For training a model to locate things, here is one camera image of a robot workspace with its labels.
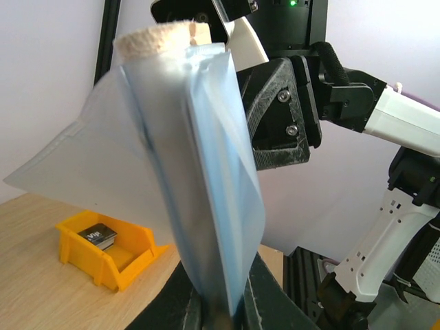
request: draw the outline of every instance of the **small black box in bin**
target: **small black box in bin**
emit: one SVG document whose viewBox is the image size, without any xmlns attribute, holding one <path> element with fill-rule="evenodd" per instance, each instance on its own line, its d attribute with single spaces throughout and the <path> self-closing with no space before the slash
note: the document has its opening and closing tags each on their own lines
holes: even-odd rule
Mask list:
<svg viewBox="0 0 440 330">
<path fill-rule="evenodd" d="M 93 243 L 101 250 L 110 248 L 115 243 L 116 232 L 103 223 L 97 223 L 78 235 Z"/>
</svg>

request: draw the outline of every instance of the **white wall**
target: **white wall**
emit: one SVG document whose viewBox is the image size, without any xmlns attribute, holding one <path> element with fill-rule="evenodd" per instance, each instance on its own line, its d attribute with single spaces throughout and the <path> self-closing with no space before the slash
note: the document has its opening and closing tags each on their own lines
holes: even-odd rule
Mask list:
<svg viewBox="0 0 440 330">
<path fill-rule="evenodd" d="M 28 0 L 2 7 L 0 179 L 79 114 L 94 77 L 102 6 L 103 0 Z M 118 34 L 151 25 L 149 7 L 150 1 L 123 0 Z M 344 66 L 402 82 L 440 105 L 439 11 L 437 0 L 330 0 L 327 40 Z M 397 147 L 327 123 L 322 133 L 310 163 L 260 173 L 264 242 L 341 259 L 371 226 Z M 0 183 L 0 203 L 20 193 Z"/>
</svg>

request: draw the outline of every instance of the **wooden table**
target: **wooden table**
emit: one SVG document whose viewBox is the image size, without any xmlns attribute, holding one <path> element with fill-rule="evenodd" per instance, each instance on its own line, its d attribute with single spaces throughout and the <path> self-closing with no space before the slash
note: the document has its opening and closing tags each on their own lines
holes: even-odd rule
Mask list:
<svg viewBox="0 0 440 330">
<path fill-rule="evenodd" d="M 0 329 L 124 329 L 163 288 L 179 262 L 174 246 L 124 292 L 63 265 L 54 226 L 80 211 L 31 194 L 0 206 Z M 260 253 L 281 283 L 283 255 Z"/>
</svg>

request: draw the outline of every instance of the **yellow plastic storage bin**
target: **yellow plastic storage bin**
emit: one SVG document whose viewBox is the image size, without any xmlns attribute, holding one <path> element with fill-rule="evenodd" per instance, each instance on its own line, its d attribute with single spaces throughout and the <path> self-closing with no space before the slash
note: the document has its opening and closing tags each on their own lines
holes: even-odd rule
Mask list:
<svg viewBox="0 0 440 330">
<path fill-rule="evenodd" d="M 105 251 L 77 233 L 103 223 L 117 232 L 115 243 Z M 132 223 L 84 211 L 56 226 L 61 231 L 60 260 L 93 277 L 96 285 L 125 290 L 168 246 L 156 246 L 153 231 Z"/>
</svg>

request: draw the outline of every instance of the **beige foam pad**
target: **beige foam pad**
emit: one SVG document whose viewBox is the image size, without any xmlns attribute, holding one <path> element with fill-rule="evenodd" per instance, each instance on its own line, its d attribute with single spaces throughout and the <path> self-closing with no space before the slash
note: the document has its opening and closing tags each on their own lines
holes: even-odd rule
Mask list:
<svg viewBox="0 0 440 330">
<path fill-rule="evenodd" d="M 115 40 L 114 45 L 124 61 L 147 57 L 190 45 L 211 43 L 209 26 L 191 21 L 158 24 Z"/>
</svg>

